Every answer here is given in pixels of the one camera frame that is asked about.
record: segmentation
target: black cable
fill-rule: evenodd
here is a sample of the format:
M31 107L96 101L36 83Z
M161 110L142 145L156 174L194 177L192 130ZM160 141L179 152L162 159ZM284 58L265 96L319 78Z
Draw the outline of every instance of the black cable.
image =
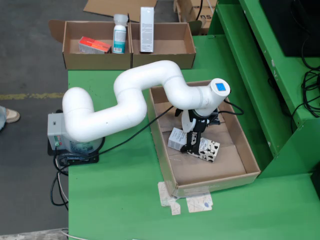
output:
M314 100L316 100L316 99L318 99L318 98L320 98L320 95L319 96L316 96L315 98L313 98L313 99L311 99L311 100L309 100L308 101L308 103L310 103L310 102L312 102L312 101L314 101ZM295 108L295 110L293 111L293 113L292 113L292 118L291 118L291 131L292 131L292 133L294 133L294 129L293 129L293 120L294 120L294 115L295 115L295 113L296 113L296 111L298 110L298 108L300 107L300 106L302 106L304 103L301 103L301 104L299 104L296 108Z
M308 39L310 38L310 35L308 35L308 37L304 40L303 44L302 44L302 47L301 47L301 58L302 58L302 61L304 63L304 65L308 68L308 69L311 69L311 70L320 70L320 66L317 66L317 67L314 67L314 66L310 66L306 59L305 59L305 56L304 56L304 47L305 47L305 44L306 42L308 41Z
M54 191L54 187L55 187L55 183L56 181L58 180L58 175L55 176L53 182L52 182L52 185L51 185L51 189L50 189L50 200L51 200L51 203L54 205L54 206L65 206L68 202L65 202L63 200L63 203L55 203L54 202L54 199L53 199L53 191Z
M159 116L157 116L155 119L153 119L151 122L149 122L146 126L144 126L141 130L139 130L137 133L135 133L134 135L132 135L131 137L129 137L127 140L113 146L113 147L110 147L109 149L107 150L104 150L96 155L93 155L91 156L90 158L94 158L94 157L97 157L97 156L100 156L101 154L105 154L117 147L120 147L121 145L123 144L126 144L127 142L129 142L131 139L133 139L135 136L137 136L139 133L141 133L143 130L145 130L147 127L149 127L151 124L153 124L156 120L158 120L159 118L161 118L163 115L165 115L167 112L169 112L174 106L171 106L169 107L167 110L165 110L163 113L161 113Z
M232 114L232 115L237 115L237 116L240 116L240 115L243 115L245 114L245 111L243 111L239 106L235 105L234 103L231 103L227 100L223 100L226 104L230 104L231 106L237 108L240 112L232 112L232 111L219 111L218 113L221 114L221 113L226 113L226 114Z
M198 16L196 16L196 19L195 19L195 20L198 20L199 17L200 17L200 13L201 13L201 10L202 10L202 4L203 4L203 3L204 3L204 0L201 0L199 13L198 13Z
M292 15L292 18L293 20L295 21L295 23L298 25L298 27L300 29L302 29L304 32L307 33L307 38L304 40L302 46L301 46L301 59L302 59L302 62L303 64L308 68L310 69L309 71L307 71L305 74L304 74L304 77L303 77L303 81L302 81L302 84L301 84L301 89L302 89L302 103L299 104L293 111L292 115L291 115L291 121L290 121L290 126L291 126L291 131L292 133L294 132L294 129L293 129L293 122L294 122L294 115L296 113L296 111L298 110L298 108L300 106L304 106L305 109L307 109L314 117L316 118L319 118L320 116L317 114L317 113L320 113L320 107L315 107L315 106L311 106L309 103L320 98L320 95L317 96L317 97L314 97L313 99L311 100L308 100L308 97L307 97L307 92L308 91L312 91L312 90L315 90L315 89L320 89L320 66L317 66L317 67L314 67L314 66L311 66L307 63L306 59L305 59L305 56L304 56L304 48L305 48L305 44L306 42L308 41L308 39L310 38L311 36L311 33L308 29L306 29L302 24L299 23L299 21L297 21L297 19L295 18L294 14L293 14L293 2L291 3L291 9L290 9L290 12L291 12L291 15ZM316 78L316 81L315 82L312 82L311 84L307 85L307 82Z
M155 119L153 119L151 122L149 122L146 126L144 126L144 127L143 127L141 130L139 130L137 133L135 133L134 135L132 135L131 137L129 137L127 140L125 140L125 141L123 141L123 142L121 142L121 143L119 143L119 144L117 144L117 145L115 145L115 146L113 146L113 147L105 150L105 151L102 151L102 152L100 152L100 153L98 153L98 154L96 154L96 155L90 156L90 158L94 158L94 157L97 157L97 156L99 156L99 155L101 155L101 154L105 154L105 153L107 153L107 152L109 152L109 151L111 151L111 150L113 150L113 149L115 149L115 148L117 148L117 147L120 147L121 145L129 142L129 141L132 140L135 136L137 136L137 135L140 134L143 130L145 130L147 127L149 127L151 124L153 124L156 120L158 120L160 117L162 117L162 116L165 115L167 112L169 112L173 107L174 107L174 106L169 107L166 111L164 111L163 113L161 113L159 116L157 116ZM65 199L64 199L63 196L62 196L62 192L61 192L60 185L58 184L58 187L59 187L60 197L61 197L63 203L55 203L55 202L54 202L54 200L53 200L53 190L54 190L54 186L55 186L56 181L58 181L58 174L63 174L63 173L64 173L63 170L66 169L66 168L68 168L68 167L71 166L72 164L69 164L69 165L64 166L64 167L62 167L62 168L58 168L58 166L56 165L55 160L56 160L56 154L54 155L53 163L54 163L54 166L55 166L56 169L57 169L57 173L56 173L56 176L55 176L55 178L54 178L54 180L53 180L53 182L52 182L52 185L51 185L50 200L51 200L51 203L52 203L53 205L55 205L55 206L65 206L65 208L68 210L68 206L67 206L68 201L65 202Z
M59 171L59 167L57 166L57 163L56 163L56 158L57 158L57 147L55 147L55 151L54 151L54 155L53 155L53 165L54 165L55 169L57 171ZM62 172L61 174L68 176L68 174L65 172Z

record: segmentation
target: white carton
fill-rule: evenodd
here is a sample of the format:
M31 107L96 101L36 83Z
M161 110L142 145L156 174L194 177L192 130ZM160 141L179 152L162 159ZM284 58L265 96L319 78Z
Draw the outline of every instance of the white carton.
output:
M154 52L154 7L140 9L140 52Z
M191 144L196 143L196 134L192 135ZM168 147L180 151L187 144L187 134L178 128L173 128L168 140ZM220 143L201 137L199 154L187 152L188 154L213 163L217 157Z

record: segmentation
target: power cord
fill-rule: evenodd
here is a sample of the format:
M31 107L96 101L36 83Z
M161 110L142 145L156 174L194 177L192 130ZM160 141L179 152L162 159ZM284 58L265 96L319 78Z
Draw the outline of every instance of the power cord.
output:
M200 17L200 13L201 13L201 10L202 10L202 5L204 3L204 0L201 0L201 3L200 3L200 8L199 8L199 13L198 13L198 16L196 16L196 19L195 20L198 20L199 17Z
M320 107L316 107L316 106L312 106L310 105L310 103L318 98L320 98L320 95L317 96L317 97L314 97L313 99L311 100L308 100L308 97L307 97L307 92L308 91L312 91L312 90L316 90L316 89L320 89L320 66L311 66L307 63L306 59L305 59L305 56L304 56L304 48L305 48L305 44L306 42L309 40L311 34L310 32L302 26L302 24L300 24L297 19L295 18L294 14L293 14L293 4L291 4L291 9L290 9L290 12L291 12L291 15L292 15L292 18L294 19L295 23L298 25L299 28L301 28L304 32L307 33L307 38L304 40L302 46L301 46L301 59L302 59L302 62L303 64L308 68L310 69L309 71L307 71L305 74L304 74L304 77L303 77L303 81L302 81L302 84L301 84L301 88L302 88L302 103L299 104L293 111L292 115L291 115L291 121L290 121L290 126L291 126L291 131L292 133L294 133L294 128L293 128L293 122L294 122L294 115L296 113L296 111L298 110L298 108L300 106L304 106L304 108L306 108L314 117L316 118L319 118L320 116L318 115L318 113L320 113ZM311 82L309 85L307 85L307 82L316 78L315 81Z
M67 238L73 238L73 239L78 239L78 240L88 240L88 239L85 239L85 238L69 235L69 233L65 233L64 231L69 231L69 229L68 228L64 228L64 229L61 230L61 233L63 235L65 235Z
M146 126L144 126L144 127L143 127L141 130L139 130L137 133L135 133L134 135L132 135L131 137L129 137L127 140L125 140L125 141L123 141L123 142L121 142L121 143L119 143L119 144L117 144L117 145L115 145L115 146L113 146L113 147L110 147L109 149L104 150L104 151L102 151L102 152L100 152L100 153L98 153L98 154L96 154L96 155L91 156L91 158L100 156L101 154L105 154L105 153L107 153L107 152L109 152L109 151L111 151L111 150L113 150L113 149L115 149L115 148L117 148L117 147L120 147L120 146L123 145L123 144L126 144L127 142L129 142L130 140L132 140L135 136L137 136L138 134L140 134L143 130L145 130L147 127L149 127L151 124L153 124L155 121L157 121L159 118L161 118L163 115L165 115L167 112L169 112L173 107L174 107L174 106L169 107L167 110L165 110L163 113L161 113L161 114L160 114L159 116L157 116L155 119L153 119L151 122L149 122Z
M94 158L94 157L97 157L97 156L100 156L101 154L105 154L117 147L120 147L121 145L123 144L126 144L127 142L129 142L130 140L132 140L134 137L136 137L138 134L140 134L143 130L145 130L147 127L149 127L151 124L153 124L156 120L158 120L159 118L161 118L163 115L165 115L167 112L169 112L174 106L171 106L169 107L166 111L164 111L163 113L161 113L159 116L157 116L155 119L153 119L151 122L149 122L146 126L144 126L142 129L140 129L137 133L135 133L134 135L132 135L131 137L129 137L127 140L105 150L105 151L102 151L96 155L93 155L93 156L90 156L90 158ZM60 174L64 174L66 176L68 176L68 174L64 173L63 170L65 170L66 168L68 168L69 166L71 166L72 164L68 163L67 166L64 166L62 168L59 168L58 166L58 161L57 161L57 154L54 154L53 156L53 164L54 164L54 167L57 169L57 173L56 173L56 176L52 182L52 185L51 185L51 189L50 189L50 200L51 200L51 203L54 205L54 206L65 206L65 208L68 210L68 198L66 197L65 193L63 192L63 188L62 188L62 185L61 185L61 182L60 182ZM54 187L55 187L55 183L58 181L58 188L59 188L59 194L60 194L60 197L62 199L62 202L63 203L56 203L54 202L53 200L53 190L54 190Z
M219 114L222 114L222 113L226 113L226 114L232 114L232 115L237 115L237 116L240 116L240 115L243 115L245 114L245 111L243 111L239 106L235 105L234 103L231 103L227 100L223 100L226 104L229 104L233 107L235 107L236 109L238 109L240 112L232 112L232 111L219 111L218 113Z

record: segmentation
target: open cardboard box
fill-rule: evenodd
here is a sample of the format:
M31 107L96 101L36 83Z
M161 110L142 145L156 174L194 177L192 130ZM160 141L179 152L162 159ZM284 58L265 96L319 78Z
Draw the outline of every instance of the open cardboard box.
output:
M207 35L213 17L213 11L215 10L218 1L209 0L208 2L207 0L204 0L198 20L196 20L196 18L200 10L200 0L174 1L179 22L188 22L190 24L192 35Z
M210 81L190 82L189 86L205 86ZM171 106L162 86L149 90L148 118L153 120ZM233 112L222 103L221 111ZM211 125L201 136L220 143L214 163L167 147L173 127L181 129L181 117L171 109L150 127L161 172L170 196L192 195L228 189L252 183L260 174L247 138L236 115L222 113L220 125Z
M49 21L52 37L62 43L62 56L68 70L130 69L132 52L129 29L124 54L85 54L79 51L79 40L83 36L113 46L114 27L115 23L111 21Z
M192 69L196 48L188 23L155 23L152 53L140 52L140 23L129 23L131 32L132 67L161 60L170 60L181 69Z

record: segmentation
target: shoe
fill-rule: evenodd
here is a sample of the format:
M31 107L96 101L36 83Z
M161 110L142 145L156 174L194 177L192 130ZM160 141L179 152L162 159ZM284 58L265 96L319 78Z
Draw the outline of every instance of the shoe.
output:
M20 118L20 114L17 111L6 108L6 123L14 123L18 121Z

